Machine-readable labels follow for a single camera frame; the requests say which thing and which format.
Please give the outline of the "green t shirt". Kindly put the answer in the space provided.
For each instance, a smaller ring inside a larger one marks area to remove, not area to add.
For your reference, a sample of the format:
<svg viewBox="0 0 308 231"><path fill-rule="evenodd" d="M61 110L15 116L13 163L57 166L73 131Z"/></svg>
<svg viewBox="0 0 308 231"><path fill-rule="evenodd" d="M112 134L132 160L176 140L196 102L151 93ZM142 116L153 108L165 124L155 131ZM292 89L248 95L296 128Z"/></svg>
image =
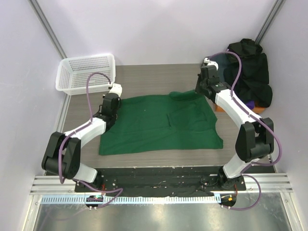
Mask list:
<svg viewBox="0 0 308 231"><path fill-rule="evenodd" d="M123 99L117 116L101 135L99 155L223 148L217 117L193 90Z"/></svg>

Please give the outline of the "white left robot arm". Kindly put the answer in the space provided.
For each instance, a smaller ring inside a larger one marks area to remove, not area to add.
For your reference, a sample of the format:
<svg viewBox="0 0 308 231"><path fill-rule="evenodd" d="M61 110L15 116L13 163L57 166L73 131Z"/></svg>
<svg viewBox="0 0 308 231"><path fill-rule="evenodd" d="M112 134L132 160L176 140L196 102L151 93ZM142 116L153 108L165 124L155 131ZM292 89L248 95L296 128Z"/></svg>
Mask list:
<svg viewBox="0 0 308 231"><path fill-rule="evenodd" d="M102 188L102 179L96 169L81 163L81 149L97 136L107 132L117 120L121 106L120 95L108 93L103 98L99 111L85 124L65 133L54 132L49 139L41 166L64 179L86 182L92 192Z"/></svg>

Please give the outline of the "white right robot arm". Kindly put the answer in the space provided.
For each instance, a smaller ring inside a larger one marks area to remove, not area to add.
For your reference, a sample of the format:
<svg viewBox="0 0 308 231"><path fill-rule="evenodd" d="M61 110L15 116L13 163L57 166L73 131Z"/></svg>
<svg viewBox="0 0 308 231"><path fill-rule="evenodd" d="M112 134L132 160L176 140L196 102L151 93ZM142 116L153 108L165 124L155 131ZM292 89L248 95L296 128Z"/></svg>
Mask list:
<svg viewBox="0 0 308 231"><path fill-rule="evenodd" d="M220 81L214 65L201 67L195 92L220 106L239 129L235 143L236 154L218 171L218 186L228 190L252 163L274 151L273 121L270 118L262 119L241 102L232 93L231 87Z"/></svg>

